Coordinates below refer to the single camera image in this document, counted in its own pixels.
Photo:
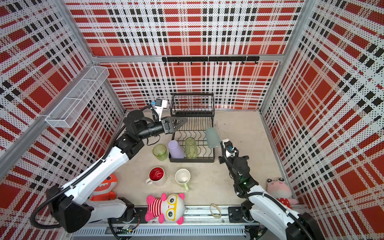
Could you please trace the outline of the black wire dish rack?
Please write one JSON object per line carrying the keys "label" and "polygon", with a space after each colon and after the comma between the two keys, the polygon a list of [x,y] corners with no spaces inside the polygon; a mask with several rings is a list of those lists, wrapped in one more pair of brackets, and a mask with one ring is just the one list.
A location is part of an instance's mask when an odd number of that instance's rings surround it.
{"label": "black wire dish rack", "polygon": [[195,159],[174,159],[172,163],[213,163],[215,150],[209,149],[206,129],[214,126],[215,97],[213,93],[176,93],[172,96],[171,116],[187,118],[188,122],[172,135],[185,151],[185,140],[194,138],[199,148]]}

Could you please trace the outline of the lilac plastic cup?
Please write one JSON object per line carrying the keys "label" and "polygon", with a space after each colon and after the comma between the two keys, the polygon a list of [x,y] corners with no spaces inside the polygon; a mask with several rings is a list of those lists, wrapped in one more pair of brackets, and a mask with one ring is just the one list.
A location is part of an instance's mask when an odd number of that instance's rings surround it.
{"label": "lilac plastic cup", "polygon": [[184,149],[179,145],[179,143],[175,140],[171,140],[168,143],[169,152],[171,154],[171,158],[174,159],[183,159],[186,157]]}

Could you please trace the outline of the tall green glass cup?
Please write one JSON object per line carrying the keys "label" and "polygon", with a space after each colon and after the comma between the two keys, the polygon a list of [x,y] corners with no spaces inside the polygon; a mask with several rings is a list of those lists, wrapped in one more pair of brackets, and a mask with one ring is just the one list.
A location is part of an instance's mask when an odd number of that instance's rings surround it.
{"label": "tall green glass cup", "polygon": [[194,138],[185,140],[185,153],[188,159],[195,159],[199,156],[199,148]]}

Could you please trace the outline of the teal plastic cup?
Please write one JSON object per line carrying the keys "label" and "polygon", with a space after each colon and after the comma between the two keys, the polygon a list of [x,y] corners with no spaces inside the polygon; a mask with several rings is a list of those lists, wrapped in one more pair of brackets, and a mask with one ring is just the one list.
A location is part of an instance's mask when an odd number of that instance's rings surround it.
{"label": "teal plastic cup", "polygon": [[206,129],[206,140],[209,149],[218,148],[221,144],[218,131],[213,127]]}

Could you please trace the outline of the cream mug green handle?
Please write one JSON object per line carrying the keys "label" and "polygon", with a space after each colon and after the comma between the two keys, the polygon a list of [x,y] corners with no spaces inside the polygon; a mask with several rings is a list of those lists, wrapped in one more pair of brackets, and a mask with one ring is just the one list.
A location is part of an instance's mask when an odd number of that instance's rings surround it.
{"label": "cream mug green handle", "polygon": [[188,182],[190,181],[190,179],[191,179],[191,173],[187,169],[179,169],[175,173],[175,181],[179,185],[183,186],[187,192],[190,191],[188,186]]}

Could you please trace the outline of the red and white mug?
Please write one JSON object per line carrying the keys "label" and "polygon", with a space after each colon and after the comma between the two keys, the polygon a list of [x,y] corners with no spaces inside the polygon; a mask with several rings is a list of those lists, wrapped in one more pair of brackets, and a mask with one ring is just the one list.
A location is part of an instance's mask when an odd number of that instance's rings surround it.
{"label": "red and white mug", "polygon": [[154,167],[149,172],[146,185],[163,186],[167,181],[167,175],[162,167]]}

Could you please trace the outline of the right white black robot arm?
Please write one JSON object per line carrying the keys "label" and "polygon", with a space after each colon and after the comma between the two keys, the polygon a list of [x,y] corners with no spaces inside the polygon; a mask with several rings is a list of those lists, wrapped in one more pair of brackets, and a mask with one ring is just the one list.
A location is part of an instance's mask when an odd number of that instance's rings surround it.
{"label": "right white black robot arm", "polygon": [[250,175],[248,156],[239,156],[237,149],[222,150],[221,164],[226,164],[234,180],[234,190],[245,199],[247,218],[265,226],[280,240],[323,240],[315,219],[308,213],[300,214],[267,193]]}

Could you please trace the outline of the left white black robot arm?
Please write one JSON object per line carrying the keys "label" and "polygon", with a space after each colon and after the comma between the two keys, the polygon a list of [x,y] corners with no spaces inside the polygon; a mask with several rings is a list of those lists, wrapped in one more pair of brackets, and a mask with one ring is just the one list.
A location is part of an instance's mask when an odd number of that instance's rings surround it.
{"label": "left white black robot arm", "polygon": [[74,233],[90,222],[122,217],[130,203],[127,199],[91,201],[92,193],[144,147],[144,139],[172,134],[187,121],[173,116],[155,121],[145,117],[142,110],[131,111],[123,120],[118,138],[97,162],[62,187],[53,186],[46,191],[47,200],[33,211],[31,225],[38,229],[64,228]]}

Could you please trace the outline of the short green glass cup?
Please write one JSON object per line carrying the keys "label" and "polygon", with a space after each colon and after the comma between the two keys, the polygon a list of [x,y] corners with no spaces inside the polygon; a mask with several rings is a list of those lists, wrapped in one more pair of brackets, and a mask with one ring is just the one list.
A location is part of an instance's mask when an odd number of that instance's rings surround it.
{"label": "short green glass cup", "polygon": [[153,155],[159,161],[165,161],[168,158],[168,150],[165,145],[159,144],[153,148]]}

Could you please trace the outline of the pink frog plush toy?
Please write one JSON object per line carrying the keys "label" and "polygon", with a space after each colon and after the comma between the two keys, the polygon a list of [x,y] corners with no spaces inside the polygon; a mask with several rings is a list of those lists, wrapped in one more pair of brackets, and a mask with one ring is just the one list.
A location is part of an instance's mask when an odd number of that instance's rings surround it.
{"label": "pink frog plush toy", "polygon": [[267,192],[286,207],[292,209],[292,205],[297,205],[298,200],[293,198],[290,187],[283,178],[267,179]]}

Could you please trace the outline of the pink striped plush doll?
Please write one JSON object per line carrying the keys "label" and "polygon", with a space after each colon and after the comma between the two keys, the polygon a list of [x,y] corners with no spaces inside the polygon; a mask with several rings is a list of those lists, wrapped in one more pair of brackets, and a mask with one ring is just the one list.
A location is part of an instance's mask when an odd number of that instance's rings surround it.
{"label": "pink striped plush doll", "polygon": [[164,222],[177,223],[182,225],[184,223],[185,213],[185,194],[171,194],[167,196],[165,193],[160,198],[155,198],[152,195],[147,197],[147,213],[145,220],[147,222],[152,219],[158,218],[159,223]]}

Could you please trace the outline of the red shark plush toy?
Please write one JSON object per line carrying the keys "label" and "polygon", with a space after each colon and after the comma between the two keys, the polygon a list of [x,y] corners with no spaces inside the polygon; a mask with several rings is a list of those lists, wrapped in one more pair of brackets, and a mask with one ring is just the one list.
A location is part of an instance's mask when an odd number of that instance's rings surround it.
{"label": "red shark plush toy", "polygon": [[117,185],[118,179],[114,174],[109,175],[91,194],[91,201],[109,201],[117,198],[113,192]]}

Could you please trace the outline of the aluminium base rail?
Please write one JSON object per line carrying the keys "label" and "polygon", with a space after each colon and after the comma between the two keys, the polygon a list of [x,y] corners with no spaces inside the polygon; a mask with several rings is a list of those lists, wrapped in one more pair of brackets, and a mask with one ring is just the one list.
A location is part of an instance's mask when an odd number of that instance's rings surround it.
{"label": "aluminium base rail", "polygon": [[189,237],[189,236],[245,236],[247,226],[258,226],[259,223],[245,220],[241,206],[219,205],[211,207],[186,206],[182,225],[163,223],[158,219],[145,221],[147,209],[143,206],[135,208],[140,217],[130,222],[119,219],[111,220],[112,227],[120,237]]}

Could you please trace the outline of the black wall hook rail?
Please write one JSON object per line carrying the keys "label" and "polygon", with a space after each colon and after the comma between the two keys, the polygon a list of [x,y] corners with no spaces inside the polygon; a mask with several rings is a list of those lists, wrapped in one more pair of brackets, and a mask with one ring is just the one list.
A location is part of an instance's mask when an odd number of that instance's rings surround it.
{"label": "black wall hook rail", "polygon": [[181,63],[181,62],[258,62],[259,56],[223,56],[223,57],[162,57],[163,63]]}

